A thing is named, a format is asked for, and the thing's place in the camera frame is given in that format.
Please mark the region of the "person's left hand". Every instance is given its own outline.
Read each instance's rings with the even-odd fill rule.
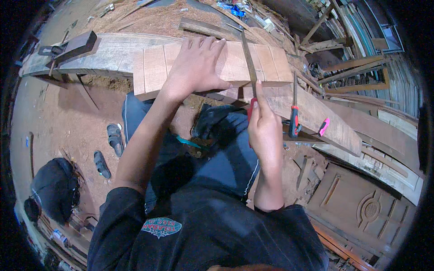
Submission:
[[[215,71],[225,44],[225,39],[217,41],[215,37],[185,39],[160,93],[182,102],[193,92],[231,88]]]

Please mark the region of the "t-shirt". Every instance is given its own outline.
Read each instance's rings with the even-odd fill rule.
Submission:
[[[88,253],[88,270],[207,270],[269,264],[327,270],[329,259],[303,207],[271,213],[200,187],[184,187],[145,214],[134,189],[110,191]]]
[[[54,158],[38,170],[30,186],[33,198],[60,225],[68,222],[78,202],[78,182],[65,158]]]

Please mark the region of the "slide slipper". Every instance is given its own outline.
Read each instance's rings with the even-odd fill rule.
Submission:
[[[124,152],[124,145],[122,145],[122,135],[119,127],[111,123],[107,125],[108,143],[115,150],[117,157],[121,157]]]
[[[100,175],[103,175],[106,179],[111,178],[112,174],[105,163],[104,156],[102,156],[102,153],[99,150],[93,153],[93,162],[95,163],[96,170],[98,170]]]

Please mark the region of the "shirt logo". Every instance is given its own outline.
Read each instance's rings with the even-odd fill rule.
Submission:
[[[182,224],[167,217],[157,217],[146,220],[141,228],[142,231],[149,232],[160,239],[167,235],[177,233],[181,230]]]

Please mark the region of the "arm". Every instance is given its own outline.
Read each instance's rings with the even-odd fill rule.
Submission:
[[[226,40],[214,37],[185,39],[168,78],[151,109],[134,132],[119,161],[116,187],[131,187],[145,195],[163,135],[179,105],[191,93],[228,89],[218,78],[215,65]]]
[[[261,172],[256,188],[254,205],[271,212],[283,207],[282,192],[282,119],[268,105],[261,81],[256,83],[258,102],[253,106],[248,132],[249,142],[258,156]]]

